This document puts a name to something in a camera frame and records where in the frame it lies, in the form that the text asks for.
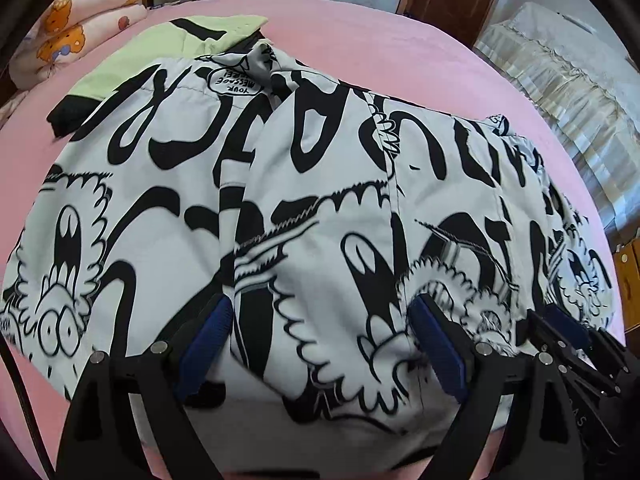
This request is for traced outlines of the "white black graffiti print jacket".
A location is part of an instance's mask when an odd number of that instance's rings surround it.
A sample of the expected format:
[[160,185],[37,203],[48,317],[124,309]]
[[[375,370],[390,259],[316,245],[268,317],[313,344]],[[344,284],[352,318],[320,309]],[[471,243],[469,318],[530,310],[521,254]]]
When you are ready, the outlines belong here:
[[[510,420],[530,321],[605,330],[596,229],[504,116],[258,42],[157,58],[76,119],[11,252],[1,333],[68,409],[58,475],[446,477]],[[451,430],[469,385],[492,395]]]

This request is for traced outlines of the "wooden drawer cabinet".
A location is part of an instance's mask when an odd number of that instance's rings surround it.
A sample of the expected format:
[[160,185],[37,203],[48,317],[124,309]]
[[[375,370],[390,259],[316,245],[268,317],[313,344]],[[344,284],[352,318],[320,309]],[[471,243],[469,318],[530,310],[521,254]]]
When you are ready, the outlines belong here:
[[639,326],[640,270],[639,239],[634,238],[614,254],[615,270],[622,298],[626,332]]

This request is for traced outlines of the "lace covered furniture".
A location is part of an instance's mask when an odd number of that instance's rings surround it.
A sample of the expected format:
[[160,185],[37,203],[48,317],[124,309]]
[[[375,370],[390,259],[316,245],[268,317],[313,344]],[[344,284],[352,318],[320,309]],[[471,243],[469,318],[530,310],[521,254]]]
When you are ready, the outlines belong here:
[[608,234],[639,221],[639,73],[594,32],[538,3],[488,26],[474,51],[521,91],[582,176]]

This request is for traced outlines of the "pink bed sheet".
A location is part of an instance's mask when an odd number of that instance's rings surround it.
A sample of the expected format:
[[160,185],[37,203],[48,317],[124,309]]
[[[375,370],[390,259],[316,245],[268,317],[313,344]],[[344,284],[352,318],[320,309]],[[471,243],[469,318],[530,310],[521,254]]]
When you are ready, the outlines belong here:
[[49,110],[72,67],[1,131],[3,331],[43,378],[44,416],[132,303],[128,351],[190,300],[224,292],[235,326],[210,370],[221,408],[192,422],[224,471],[382,470],[437,442],[454,401],[418,361],[396,285],[434,226],[468,214],[506,224],[492,254],[530,303],[529,226],[548,224],[526,136],[582,215],[586,272],[620,330],[612,257],[596,207],[558,140],[510,84],[430,26],[346,3],[209,0],[185,14],[269,18],[276,59],[297,64],[278,99],[207,62],[154,61],[151,77],[84,140],[55,140]]

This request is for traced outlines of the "green black folded garment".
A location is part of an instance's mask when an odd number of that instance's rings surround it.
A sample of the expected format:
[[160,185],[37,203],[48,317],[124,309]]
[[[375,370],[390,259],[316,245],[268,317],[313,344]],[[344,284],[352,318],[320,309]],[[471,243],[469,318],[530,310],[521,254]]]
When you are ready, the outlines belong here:
[[164,58],[241,52],[262,38],[262,15],[191,15],[154,25],[85,74],[55,105],[47,122],[56,138],[74,133],[123,82]]

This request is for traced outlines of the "pink bear print quilt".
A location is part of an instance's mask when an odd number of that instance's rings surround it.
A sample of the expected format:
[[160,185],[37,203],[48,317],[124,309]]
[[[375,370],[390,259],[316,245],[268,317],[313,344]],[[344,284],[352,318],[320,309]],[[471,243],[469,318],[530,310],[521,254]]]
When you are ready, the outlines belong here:
[[142,0],[54,0],[12,56],[10,78],[29,90],[146,14]]

